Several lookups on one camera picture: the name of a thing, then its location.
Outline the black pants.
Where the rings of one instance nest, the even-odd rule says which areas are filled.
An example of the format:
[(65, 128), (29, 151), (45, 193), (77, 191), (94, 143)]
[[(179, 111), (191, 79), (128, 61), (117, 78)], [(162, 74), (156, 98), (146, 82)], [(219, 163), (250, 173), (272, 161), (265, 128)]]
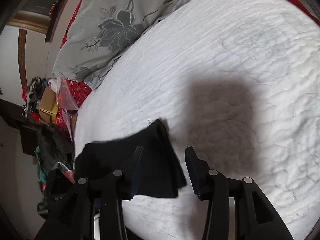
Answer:
[(186, 186), (166, 127), (157, 119), (123, 139), (87, 143), (75, 159), (74, 179), (86, 178), (97, 197), (176, 198)]

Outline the dark green jacket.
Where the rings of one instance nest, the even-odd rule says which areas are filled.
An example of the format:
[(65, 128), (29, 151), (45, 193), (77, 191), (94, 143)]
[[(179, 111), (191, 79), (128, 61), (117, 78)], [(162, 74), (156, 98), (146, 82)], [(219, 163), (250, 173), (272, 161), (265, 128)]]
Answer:
[(20, 129), (23, 153), (36, 157), (37, 176), (44, 184), (48, 174), (62, 163), (71, 170), (74, 161), (74, 147), (53, 126), (25, 127)]

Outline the cardboard box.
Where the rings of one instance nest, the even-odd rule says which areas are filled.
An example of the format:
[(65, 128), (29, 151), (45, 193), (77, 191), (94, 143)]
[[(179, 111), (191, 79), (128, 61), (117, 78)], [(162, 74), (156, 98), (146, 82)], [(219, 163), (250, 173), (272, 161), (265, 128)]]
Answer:
[(47, 86), (39, 103), (39, 115), (44, 124), (55, 124), (59, 107), (56, 94)]

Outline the clear plastic bag red contents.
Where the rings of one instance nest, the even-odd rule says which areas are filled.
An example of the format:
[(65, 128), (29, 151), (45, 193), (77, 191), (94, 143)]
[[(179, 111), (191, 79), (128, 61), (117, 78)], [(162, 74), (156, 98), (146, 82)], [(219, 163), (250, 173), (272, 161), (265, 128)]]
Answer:
[(64, 78), (57, 78), (56, 100), (57, 104), (67, 111), (77, 111), (79, 109)]

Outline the white quilted bed cover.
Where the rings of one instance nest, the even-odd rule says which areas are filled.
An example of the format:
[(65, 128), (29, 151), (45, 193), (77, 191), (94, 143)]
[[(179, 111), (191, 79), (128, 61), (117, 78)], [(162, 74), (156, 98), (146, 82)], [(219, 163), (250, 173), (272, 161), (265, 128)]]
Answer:
[(319, 26), (286, 0), (193, 0), (144, 34), (84, 101), (75, 158), (161, 120), (184, 152), (251, 177), (304, 239), (319, 219)]

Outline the pile of clothes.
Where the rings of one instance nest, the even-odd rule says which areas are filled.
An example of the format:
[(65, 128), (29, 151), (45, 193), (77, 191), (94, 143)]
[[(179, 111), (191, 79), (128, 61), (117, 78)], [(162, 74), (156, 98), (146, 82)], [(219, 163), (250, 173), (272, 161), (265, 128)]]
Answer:
[(40, 101), (47, 86), (47, 79), (36, 76), (23, 88), (22, 98), (25, 101), (23, 106), (25, 117), (33, 113), (39, 113)]

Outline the dark wooden window ledge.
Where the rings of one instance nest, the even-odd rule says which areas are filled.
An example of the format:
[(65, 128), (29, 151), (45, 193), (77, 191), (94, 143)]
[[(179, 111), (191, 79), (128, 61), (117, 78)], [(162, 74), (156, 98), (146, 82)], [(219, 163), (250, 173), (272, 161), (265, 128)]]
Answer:
[(45, 43), (52, 43), (55, 32), (59, 28), (64, 28), (68, 25), (76, 7), (81, 0), (57, 0), (50, 11), (50, 22), (48, 25)]

